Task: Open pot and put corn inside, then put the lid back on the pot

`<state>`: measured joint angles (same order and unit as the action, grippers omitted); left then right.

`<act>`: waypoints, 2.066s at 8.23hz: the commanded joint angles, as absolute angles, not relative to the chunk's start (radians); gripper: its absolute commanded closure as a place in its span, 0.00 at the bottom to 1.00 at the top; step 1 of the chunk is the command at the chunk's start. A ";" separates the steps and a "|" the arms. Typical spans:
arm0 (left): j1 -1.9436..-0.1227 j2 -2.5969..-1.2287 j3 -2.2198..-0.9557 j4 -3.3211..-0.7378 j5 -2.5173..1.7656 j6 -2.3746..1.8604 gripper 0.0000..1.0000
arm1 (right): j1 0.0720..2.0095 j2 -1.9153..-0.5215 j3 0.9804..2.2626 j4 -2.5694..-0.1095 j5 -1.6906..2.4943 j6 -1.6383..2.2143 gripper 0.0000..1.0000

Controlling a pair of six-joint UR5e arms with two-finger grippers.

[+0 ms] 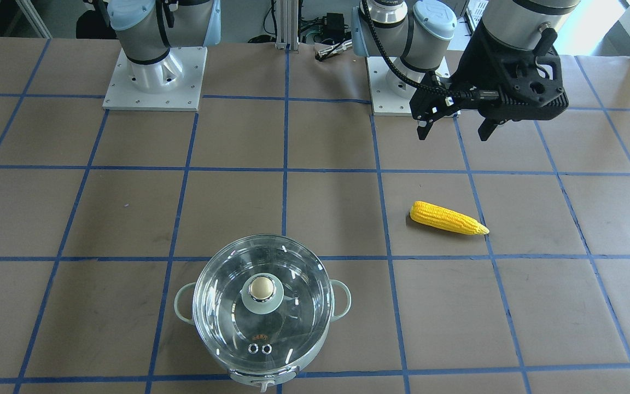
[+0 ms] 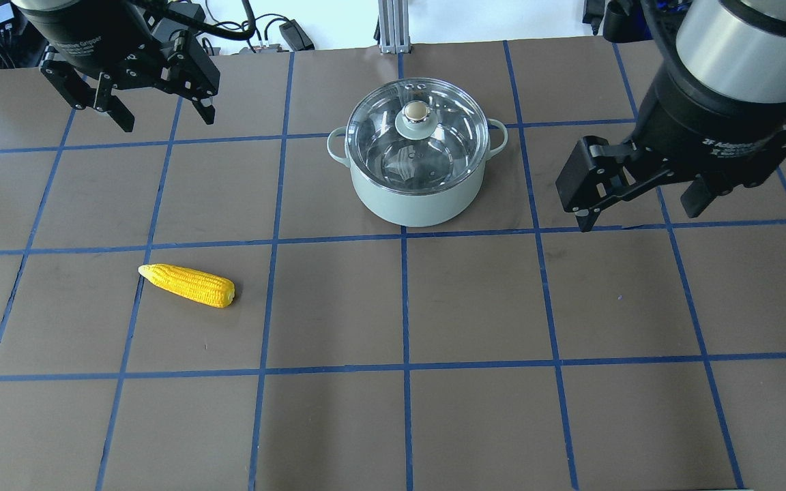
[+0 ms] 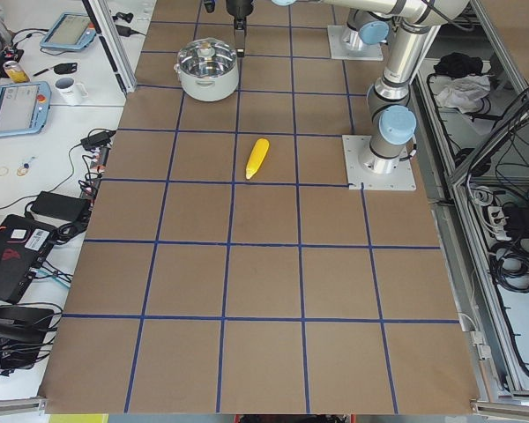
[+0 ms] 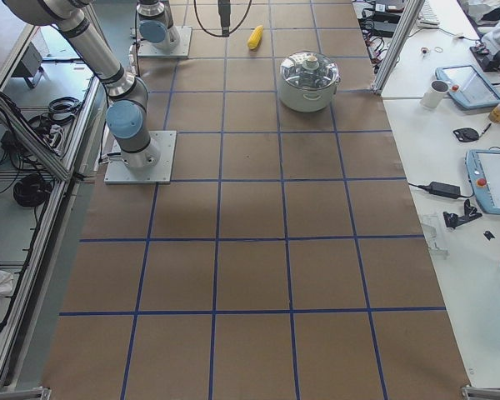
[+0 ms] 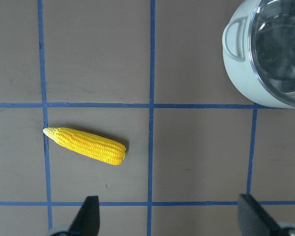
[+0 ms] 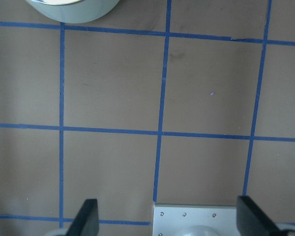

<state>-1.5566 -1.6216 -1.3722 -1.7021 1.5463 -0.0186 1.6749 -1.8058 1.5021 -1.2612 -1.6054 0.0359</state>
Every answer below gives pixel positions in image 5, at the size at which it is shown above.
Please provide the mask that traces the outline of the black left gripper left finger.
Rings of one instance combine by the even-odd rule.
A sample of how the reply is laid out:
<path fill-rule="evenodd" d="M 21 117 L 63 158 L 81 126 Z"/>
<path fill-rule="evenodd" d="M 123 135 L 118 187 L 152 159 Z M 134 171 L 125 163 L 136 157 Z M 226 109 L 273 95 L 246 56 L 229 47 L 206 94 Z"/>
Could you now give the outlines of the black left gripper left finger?
<path fill-rule="evenodd" d="M 99 233 L 99 198 L 88 196 L 71 223 L 70 236 L 97 236 Z"/>

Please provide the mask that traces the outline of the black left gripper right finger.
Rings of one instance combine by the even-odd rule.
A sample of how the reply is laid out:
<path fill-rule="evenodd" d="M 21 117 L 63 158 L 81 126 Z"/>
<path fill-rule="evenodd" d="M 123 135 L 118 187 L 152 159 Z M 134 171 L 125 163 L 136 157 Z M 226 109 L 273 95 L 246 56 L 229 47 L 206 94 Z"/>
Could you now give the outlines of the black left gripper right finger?
<path fill-rule="evenodd" d="M 244 236 L 276 236 L 280 226 L 250 194 L 239 194 L 237 222 Z"/>

